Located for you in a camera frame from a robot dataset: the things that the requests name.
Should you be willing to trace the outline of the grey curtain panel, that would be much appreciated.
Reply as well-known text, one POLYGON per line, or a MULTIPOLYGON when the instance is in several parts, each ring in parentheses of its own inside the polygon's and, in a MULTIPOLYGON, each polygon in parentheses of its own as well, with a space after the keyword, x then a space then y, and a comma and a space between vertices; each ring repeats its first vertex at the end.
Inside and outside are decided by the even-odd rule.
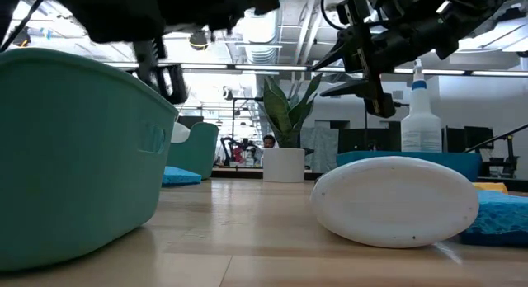
POLYGON ((338 133, 337 129, 321 127, 301 130, 301 148, 313 150, 313 153, 305 157, 305 165, 309 166, 312 172, 325 173, 337 166, 338 133))

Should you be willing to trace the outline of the blue tray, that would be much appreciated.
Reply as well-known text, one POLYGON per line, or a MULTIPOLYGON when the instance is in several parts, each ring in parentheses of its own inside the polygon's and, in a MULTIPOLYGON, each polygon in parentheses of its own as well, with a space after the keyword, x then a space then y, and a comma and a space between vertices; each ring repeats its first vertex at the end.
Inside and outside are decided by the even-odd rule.
POLYGON ((337 155, 337 165, 343 166, 350 162, 356 162, 367 158, 399 156, 408 158, 419 158, 429 162, 440 164, 457 171, 469 181, 476 182, 479 177, 482 157, 477 153, 421 153, 421 152, 396 152, 396 151, 352 151, 337 155))

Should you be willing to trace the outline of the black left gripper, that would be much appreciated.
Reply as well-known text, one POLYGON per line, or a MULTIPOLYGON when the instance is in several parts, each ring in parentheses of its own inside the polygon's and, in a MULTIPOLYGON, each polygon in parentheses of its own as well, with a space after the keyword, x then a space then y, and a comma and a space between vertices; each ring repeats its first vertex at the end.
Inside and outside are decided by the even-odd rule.
POLYGON ((173 105, 184 104, 188 91, 180 64, 159 67, 167 53, 161 37, 171 28, 232 30, 244 12, 265 15, 280 0, 57 0, 96 43, 133 42, 138 78, 173 105))

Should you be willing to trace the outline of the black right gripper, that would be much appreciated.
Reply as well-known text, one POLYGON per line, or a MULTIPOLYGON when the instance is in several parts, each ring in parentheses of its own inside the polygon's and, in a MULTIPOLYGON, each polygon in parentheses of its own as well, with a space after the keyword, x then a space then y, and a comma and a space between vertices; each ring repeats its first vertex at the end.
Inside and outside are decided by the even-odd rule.
POLYGON ((345 72, 355 66, 363 73, 361 80, 352 80, 322 92, 320 96, 355 95, 363 99, 367 112, 378 117, 395 115, 393 98, 384 92, 380 75, 403 63, 412 55, 415 21, 399 22, 378 35, 371 35, 367 26, 350 26, 342 31, 330 51, 311 66, 312 71, 326 68, 341 60, 345 72))

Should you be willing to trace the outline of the corrugated silver air duct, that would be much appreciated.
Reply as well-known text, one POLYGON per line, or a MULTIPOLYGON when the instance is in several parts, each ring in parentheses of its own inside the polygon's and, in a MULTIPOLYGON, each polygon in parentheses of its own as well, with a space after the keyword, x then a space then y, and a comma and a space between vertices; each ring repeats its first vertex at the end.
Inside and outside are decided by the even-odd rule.
POLYGON ((252 8, 244 12, 241 21, 243 48, 251 64, 275 64, 281 46, 278 44, 280 11, 257 15, 252 8))

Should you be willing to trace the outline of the green snake plant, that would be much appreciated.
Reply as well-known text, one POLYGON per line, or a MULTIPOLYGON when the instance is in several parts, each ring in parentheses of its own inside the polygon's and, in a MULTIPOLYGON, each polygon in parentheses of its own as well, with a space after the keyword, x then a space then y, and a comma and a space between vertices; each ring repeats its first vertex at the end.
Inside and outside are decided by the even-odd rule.
POLYGON ((314 108, 322 76, 320 73, 311 80, 303 97, 293 106, 272 78, 264 80, 263 110, 280 148, 299 148, 300 131, 314 108))

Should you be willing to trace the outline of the long ceiling light bar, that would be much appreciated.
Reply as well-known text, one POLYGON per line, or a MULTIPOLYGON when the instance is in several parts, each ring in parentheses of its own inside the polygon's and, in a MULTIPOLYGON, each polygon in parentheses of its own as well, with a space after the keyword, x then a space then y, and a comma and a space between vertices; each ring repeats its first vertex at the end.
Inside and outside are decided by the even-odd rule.
MULTIPOLYGON (((105 62, 104 64, 120 69, 137 68, 138 64, 132 62, 105 62)), ((231 70, 231 71, 263 71, 263 72, 311 72, 309 67, 300 65, 254 65, 254 64, 177 64, 161 63, 160 66, 168 67, 180 65, 183 69, 195 70, 231 70)), ((320 73, 345 73, 342 67, 326 67, 317 70, 320 73)), ((492 77, 492 78, 528 78, 528 71, 509 70, 468 70, 468 69, 434 69, 423 68, 424 75, 431 76, 464 76, 464 77, 492 77)), ((394 68, 385 72, 387 74, 413 74, 412 68, 394 68)))

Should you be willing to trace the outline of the white lotion bottle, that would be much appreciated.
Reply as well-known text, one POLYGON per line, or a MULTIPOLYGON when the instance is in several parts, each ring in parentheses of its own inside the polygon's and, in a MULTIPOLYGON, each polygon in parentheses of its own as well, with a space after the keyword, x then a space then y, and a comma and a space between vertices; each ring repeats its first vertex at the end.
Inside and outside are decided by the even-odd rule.
POLYGON ((459 172, 418 158, 367 158, 316 182, 309 201, 328 231, 384 248, 432 245, 468 229, 479 193, 459 172))

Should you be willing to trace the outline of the white spray bottle blue collar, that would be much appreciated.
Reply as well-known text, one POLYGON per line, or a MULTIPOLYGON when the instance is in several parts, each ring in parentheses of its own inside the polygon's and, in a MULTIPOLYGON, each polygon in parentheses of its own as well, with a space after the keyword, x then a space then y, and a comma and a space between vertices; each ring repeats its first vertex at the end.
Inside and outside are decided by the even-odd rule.
POLYGON ((409 112, 401 121, 403 152, 442 152, 441 119, 431 111, 431 100, 422 62, 414 61, 409 112))

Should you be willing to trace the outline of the black monitors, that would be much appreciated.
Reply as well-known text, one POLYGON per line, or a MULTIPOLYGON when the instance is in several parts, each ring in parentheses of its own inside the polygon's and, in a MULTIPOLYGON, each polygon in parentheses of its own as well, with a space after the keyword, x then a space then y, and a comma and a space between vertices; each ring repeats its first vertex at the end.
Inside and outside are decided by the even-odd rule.
POLYGON ((461 129, 445 127, 446 147, 449 153, 463 153, 493 137, 493 130, 487 127, 465 126, 461 129))

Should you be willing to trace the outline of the blue sponge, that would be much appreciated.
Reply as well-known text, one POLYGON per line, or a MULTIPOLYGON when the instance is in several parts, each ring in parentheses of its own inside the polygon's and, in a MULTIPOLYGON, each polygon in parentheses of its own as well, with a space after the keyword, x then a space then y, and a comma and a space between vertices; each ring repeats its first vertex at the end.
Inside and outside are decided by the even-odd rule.
POLYGON ((460 242, 528 248, 528 197, 496 191, 480 191, 478 197, 478 216, 459 235, 460 242))
POLYGON ((178 167, 165 167, 163 184, 165 186, 186 186, 200 184, 202 176, 178 167))

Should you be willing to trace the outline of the yellow cloth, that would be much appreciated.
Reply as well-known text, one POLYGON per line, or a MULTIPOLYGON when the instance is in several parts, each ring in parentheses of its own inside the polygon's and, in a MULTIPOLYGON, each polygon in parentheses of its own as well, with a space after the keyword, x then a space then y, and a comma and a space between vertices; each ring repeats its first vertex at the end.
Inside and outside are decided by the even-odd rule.
POLYGON ((474 182, 474 187, 481 191, 494 191, 503 193, 505 195, 508 194, 507 186, 504 183, 496 183, 496 182, 474 182))

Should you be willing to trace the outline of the black tripod stand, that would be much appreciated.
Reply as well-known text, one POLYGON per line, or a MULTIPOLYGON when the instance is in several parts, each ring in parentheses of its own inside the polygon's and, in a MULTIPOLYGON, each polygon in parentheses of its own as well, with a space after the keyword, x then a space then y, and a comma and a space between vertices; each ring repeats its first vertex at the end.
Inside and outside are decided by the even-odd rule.
POLYGON ((497 135, 495 137, 492 137, 490 139, 487 139, 483 141, 482 143, 478 143, 471 148, 467 148, 464 152, 465 153, 471 153, 476 152, 478 153, 480 149, 484 148, 486 145, 489 145, 491 143, 494 143, 498 140, 505 140, 507 142, 507 157, 504 159, 503 162, 487 162, 487 164, 491 166, 496 167, 503 167, 507 169, 506 172, 502 172, 503 175, 506 175, 509 179, 515 179, 515 173, 517 169, 517 163, 518 163, 518 157, 514 154, 513 150, 513 137, 514 134, 521 132, 522 130, 528 129, 528 123, 519 126, 513 130, 510 130, 504 134, 497 135))

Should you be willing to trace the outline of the large teal plastic bin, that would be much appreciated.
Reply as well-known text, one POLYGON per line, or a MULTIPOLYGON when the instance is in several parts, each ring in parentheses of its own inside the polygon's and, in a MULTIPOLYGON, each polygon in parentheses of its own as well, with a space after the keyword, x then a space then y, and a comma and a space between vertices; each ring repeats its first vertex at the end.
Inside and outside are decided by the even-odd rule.
POLYGON ((167 166, 178 167, 209 179, 215 160, 219 128, 216 125, 199 122, 189 128, 190 136, 184 143, 171 143, 167 166))

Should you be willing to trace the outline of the white plant pot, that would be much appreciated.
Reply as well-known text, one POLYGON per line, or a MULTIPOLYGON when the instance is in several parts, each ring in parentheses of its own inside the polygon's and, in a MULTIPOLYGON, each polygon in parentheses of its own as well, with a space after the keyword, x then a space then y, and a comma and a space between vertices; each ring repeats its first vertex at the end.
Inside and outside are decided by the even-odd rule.
POLYGON ((304 157, 305 151, 301 148, 265 148, 262 157, 263 181, 303 182, 304 157))

